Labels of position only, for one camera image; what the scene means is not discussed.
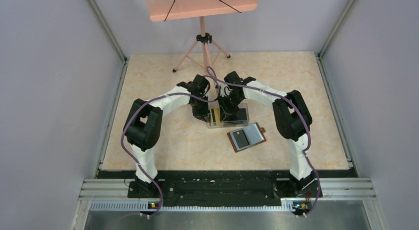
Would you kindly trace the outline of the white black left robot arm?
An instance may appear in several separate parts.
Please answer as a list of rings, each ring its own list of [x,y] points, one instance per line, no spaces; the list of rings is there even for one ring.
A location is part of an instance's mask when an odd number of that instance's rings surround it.
[[[194,118],[206,122],[209,119],[209,81],[196,75],[191,82],[180,82],[167,93],[150,100],[136,99],[129,111],[121,140],[126,140],[133,151],[137,164],[135,179],[140,191],[147,197],[158,192],[155,178],[158,174],[153,147],[160,138],[163,118],[174,110],[190,105]]]

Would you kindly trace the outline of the clear acrylic card box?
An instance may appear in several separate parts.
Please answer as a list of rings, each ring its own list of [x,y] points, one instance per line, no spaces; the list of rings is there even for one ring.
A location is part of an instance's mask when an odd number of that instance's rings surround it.
[[[250,123],[248,105],[246,103],[241,103],[238,105],[239,112],[235,115],[225,116],[218,105],[209,106],[209,118],[207,120],[207,127],[209,129],[214,128],[228,128],[228,127],[242,127],[247,126]],[[220,110],[220,123],[218,126],[212,126],[210,123],[210,110],[213,108],[219,108]]]

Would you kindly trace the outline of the brown leather card holder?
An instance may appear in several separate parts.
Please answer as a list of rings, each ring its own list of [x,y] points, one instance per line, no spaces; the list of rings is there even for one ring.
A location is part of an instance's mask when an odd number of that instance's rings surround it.
[[[266,142],[265,128],[255,122],[227,133],[235,153]]]

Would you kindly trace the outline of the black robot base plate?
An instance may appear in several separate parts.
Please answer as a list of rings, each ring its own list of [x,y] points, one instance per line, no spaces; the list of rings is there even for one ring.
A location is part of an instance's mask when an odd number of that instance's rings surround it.
[[[284,170],[270,171],[159,171],[159,187],[147,188],[134,171],[99,171],[98,179],[124,179],[128,198],[159,198],[164,207],[262,207],[280,206],[281,197],[314,200],[317,183],[299,191]]]

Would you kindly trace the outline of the black credit card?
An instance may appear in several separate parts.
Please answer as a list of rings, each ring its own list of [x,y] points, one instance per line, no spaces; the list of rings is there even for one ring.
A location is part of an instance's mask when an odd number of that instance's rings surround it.
[[[232,137],[238,150],[244,149],[250,145],[244,130],[234,131]]]

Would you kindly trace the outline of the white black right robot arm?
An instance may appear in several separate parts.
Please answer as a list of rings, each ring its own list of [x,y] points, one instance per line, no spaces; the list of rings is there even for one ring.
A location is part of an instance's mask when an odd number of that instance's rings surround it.
[[[315,179],[312,165],[307,161],[311,145],[310,125],[312,116],[297,90],[282,92],[264,85],[253,77],[242,79],[233,71],[224,77],[224,88],[218,97],[221,118],[230,121],[240,114],[239,104],[253,100],[271,109],[280,135],[287,139],[290,152],[290,191],[295,196],[304,196]]]

